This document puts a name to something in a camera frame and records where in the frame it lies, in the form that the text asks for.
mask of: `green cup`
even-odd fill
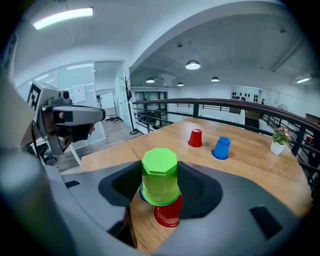
[[[141,193],[154,206],[168,206],[180,195],[177,155],[167,148],[147,151],[142,159]]]

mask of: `wooden handrail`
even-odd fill
[[[144,100],[144,101],[135,101],[133,104],[150,104],[150,103],[167,103],[167,104],[177,104],[177,103],[186,103],[186,104],[205,104],[205,105],[214,105],[214,106],[223,106],[230,108],[238,108],[250,111],[256,111],[259,113],[271,115],[274,117],[279,117],[284,120],[296,123],[299,125],[305,125],[314,130],[320,131],[320,125],[308,121],[306,118],[296,115],[294,113],[281,110],[273,106],[262,105],[259,103],[239,101],[234,99],[223,99],[223,98],[168,98],[168,99],[155,99],[155,100]]]

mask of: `flower pot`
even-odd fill
[[[275,155],[279,155],[282,150],[284,150],[285,145],[281,145],[278,142],[273,142],[271,144],[271,152],[274,153]]]

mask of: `chair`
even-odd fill
[[[51,155],[45,156],[46,151],[47,151],[48,148],[49,148],[49,147],[48,147],[48,144],[47,144],[47,143],[44,143],[44,144],[39,145],[39,146],[37,147],[38,152],[39,152],[39,155],[40,155],[40,157],[42,158],[42,160],[43,160],[43,162],[44,162],[45,164],[47,164],[47,161],[48,161],[49,159],[54,159],[54,160],[57,161],[57,158],[54,157],[54,156],[51,156]]]

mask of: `red cup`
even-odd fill
[[[200,148],[202,146],[202,130],[201,129],[193,129],[191,132],[190,140],[188,144],[194,148]]]
[[[154,208],[156,221],[167,228],[176,227],[179,223],[179,214],[182,208],[182,196],[167,206],[157,206]]]

